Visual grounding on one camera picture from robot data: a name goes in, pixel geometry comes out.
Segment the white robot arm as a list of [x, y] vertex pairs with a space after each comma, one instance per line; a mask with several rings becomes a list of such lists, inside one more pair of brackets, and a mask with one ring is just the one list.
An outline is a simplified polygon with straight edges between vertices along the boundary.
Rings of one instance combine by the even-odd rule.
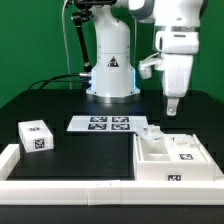
[[137, 36], [111, 14], [111, 8], [95, 3], [92, 8], [97, 40], [97, 62], [90, 72], [87, 96], [104, 103], [119, 103], [140, 95], [135, 74], [151, 77], [153, 69], [162, 76], [163, 94], [167, 97], [167, 114], [174, 116], [179, 99], [188, 90], [193, 56], [199, 50], [200, 18], [208, 0], [117, 0], [137, 23], [154, 25], [155, 53], [139, 62], [135, 60]]

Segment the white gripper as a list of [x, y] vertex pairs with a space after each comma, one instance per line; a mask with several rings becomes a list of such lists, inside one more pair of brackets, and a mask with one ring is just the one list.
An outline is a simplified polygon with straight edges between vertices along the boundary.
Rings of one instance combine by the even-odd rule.
[[178, 99], [184, 97], [189, 86], [193, 55], [199, 50], [197, 32], [158, 31], [155, 47], [161, 53], [163, 91], [167, 97], [167, 115], [175, 116]]

